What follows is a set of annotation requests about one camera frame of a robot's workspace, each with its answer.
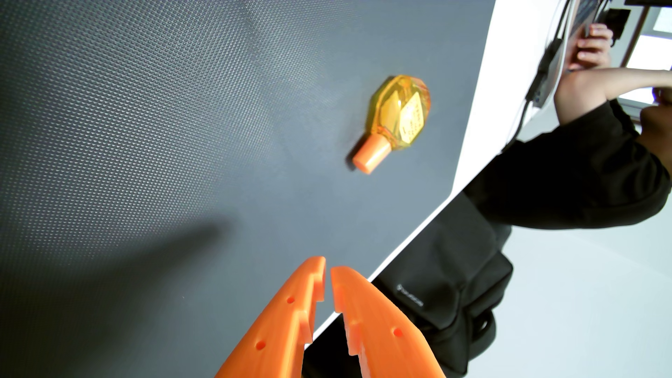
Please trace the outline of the person's hand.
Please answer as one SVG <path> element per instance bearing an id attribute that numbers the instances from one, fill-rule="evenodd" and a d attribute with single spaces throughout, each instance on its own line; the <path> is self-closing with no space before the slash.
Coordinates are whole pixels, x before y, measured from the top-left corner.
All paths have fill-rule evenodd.
<path id="1" fill-rule="evenodd" d="M 584 37 L 576 39 L 574 55 L 567 63 L 567 71 L 601 69 L 611 66 L 611 47 L 614 33 L 604 23 L 592 23 Z"/>

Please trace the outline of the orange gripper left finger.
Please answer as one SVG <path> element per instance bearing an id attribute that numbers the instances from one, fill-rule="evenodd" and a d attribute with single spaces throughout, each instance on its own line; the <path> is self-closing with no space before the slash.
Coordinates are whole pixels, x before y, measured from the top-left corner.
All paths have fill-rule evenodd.
<path id="1" fill-rule="evenodd" d="M 301 377 L 324 300 L 326 259 L 306 259 L 274 295 L 215 377 Z"/>

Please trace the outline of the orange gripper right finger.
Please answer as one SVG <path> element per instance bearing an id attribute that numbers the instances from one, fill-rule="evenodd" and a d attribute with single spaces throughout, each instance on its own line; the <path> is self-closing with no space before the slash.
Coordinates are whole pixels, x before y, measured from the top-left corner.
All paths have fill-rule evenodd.
<path id="1" fill-rule="evenodd" d="M 416 325 L 371 282 L 347 266 L 333 267 L 331 281 L 363 377 L 445 377 Z"/>

